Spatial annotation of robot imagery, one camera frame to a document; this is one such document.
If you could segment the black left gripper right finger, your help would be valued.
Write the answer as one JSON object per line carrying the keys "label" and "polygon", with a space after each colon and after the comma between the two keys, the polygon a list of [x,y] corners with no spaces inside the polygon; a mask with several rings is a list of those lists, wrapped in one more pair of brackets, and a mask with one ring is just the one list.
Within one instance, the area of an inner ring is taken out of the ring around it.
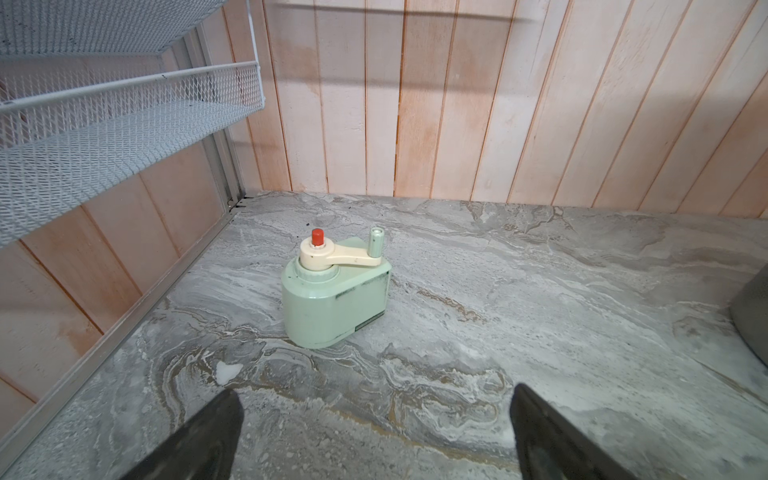
{"label": "black left gripper right finger", "polygon": [[510,419],[524,479],[635,477],[524,383],[514,388]]}

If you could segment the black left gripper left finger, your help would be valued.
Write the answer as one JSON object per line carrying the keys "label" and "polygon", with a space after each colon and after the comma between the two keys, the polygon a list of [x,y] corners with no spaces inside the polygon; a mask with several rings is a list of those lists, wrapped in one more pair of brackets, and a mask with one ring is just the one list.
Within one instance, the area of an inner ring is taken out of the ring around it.
{"label": "black left gripper left finger", "polygon": [[228,479],[243,422],[237,392],[225,389],[123,477]]}

